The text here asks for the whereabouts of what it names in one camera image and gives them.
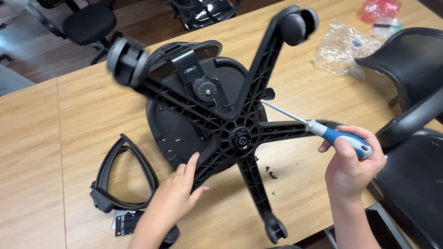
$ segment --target black armrest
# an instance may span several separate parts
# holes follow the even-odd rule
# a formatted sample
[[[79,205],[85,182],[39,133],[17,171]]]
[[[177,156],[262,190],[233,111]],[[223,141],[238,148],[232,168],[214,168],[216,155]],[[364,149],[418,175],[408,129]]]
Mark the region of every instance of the black armrest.
[[[443,113],[443,87],[391,120],[376,136],[382,147],[389,148],[409,138]]]
[[[34,7],[31,3],[27,3],[25,5],[26,10],[33,15],[37,20],[43,24],[51,33],[53,33],[55,36],[61,37],[63,39],[66,39],[66,35],[59,30],[55,25],[53,25],[48,18],[46,18],[36,7]]]

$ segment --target chair seat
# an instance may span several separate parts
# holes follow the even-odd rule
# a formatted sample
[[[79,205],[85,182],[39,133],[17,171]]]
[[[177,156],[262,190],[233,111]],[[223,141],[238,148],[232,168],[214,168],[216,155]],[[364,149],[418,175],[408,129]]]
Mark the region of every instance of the chair seat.
[[[421,129],[386,155],[375,179],[384,208],[403,229],[443,248],[443,134]]]
[[[91,4],[69,16],[63,22],[66,37],[78,45],[97,42],[117,24],[115,14],[102,4]]]

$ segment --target plastic bag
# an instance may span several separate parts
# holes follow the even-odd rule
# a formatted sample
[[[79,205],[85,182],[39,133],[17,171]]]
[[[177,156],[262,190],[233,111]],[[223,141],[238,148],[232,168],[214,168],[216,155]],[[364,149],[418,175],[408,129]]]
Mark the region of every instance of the plastic bag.
[[[382,17],[375,21],[374,26],[371,28],[371,35],[387,39],[402,29],[403,24],[399,19]]]
[[[401,5],[399,0],[366,0],[361,5],[359,14],[362,21],[373,23],[381,17],[395,17]]]
[[[338,77],[353,76],[364,80],[364,68],[357,65],[354,58],[371,55],[381,45],[379,40],[333,20],[329,32],[317,47],[313,57],[314,66]]]

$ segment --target wooden table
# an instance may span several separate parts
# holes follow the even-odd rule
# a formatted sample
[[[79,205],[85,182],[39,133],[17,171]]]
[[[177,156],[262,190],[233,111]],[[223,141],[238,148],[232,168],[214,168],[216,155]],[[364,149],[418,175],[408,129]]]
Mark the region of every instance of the wooden table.
[[[360,82],[336,78],[312,65],[332,19],[369,33],[370,25],[356,14],[361,2],[286,0],[149,49],[172,41],[215,39],[223,44],[222,56],[249,67],[271,17],[292,4],[314,8],[320,24],[304,44],[284,45],[269,83],[276,92],[272,102],[307,119],[380,129],[394,117],[387,103],[396,93],[386,77],[368,75]],[[443,29],[443,21],[414,0],[403,0],[398,17],[405,27]],[[118,86],[104,63],[0,97],[0,247],[126,248],[131,237],[114,237],[113,214],[93,206],[89,187],[120,133],[140,147],[160,181],[169,176],[171,167],[150,133],[145,104],[145,97]],[[273,121],[288,120],[273,110],[267,114]],[[437,123],[432,127],[443,131]],[[293,244],[332,224],[324,172],[334,151],[318,153],[320,143],[318,137],[307,137],[257,150],[273,212],[289,234],[279,245]],[[266,166],[278,179],[267,176]],[[181,236],[174,248],[272,246],[237,167],[205,185],[211,190],[178,224]],[[143,173],[129,155],[119,157],[110,193],[125,201],[149,196]],[[375,202],[367,191],[363,200],[366,206]]]

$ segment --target right hand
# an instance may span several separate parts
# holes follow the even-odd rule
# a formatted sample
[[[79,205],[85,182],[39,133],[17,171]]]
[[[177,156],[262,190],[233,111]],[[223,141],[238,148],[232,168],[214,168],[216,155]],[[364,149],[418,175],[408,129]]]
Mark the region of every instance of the right hand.
[[[337,138],[334,142],[335,155],[325,174],[329,196],[340,200],[361,199],[363,190],[385,166],[386,158],[372,132],[358,126],[338,126],[337,130],[361,137],[371,146],[372,155],[359,160],[348,141]],[[330,147],[331,144],[324,141],[319,152],[324,153]]]

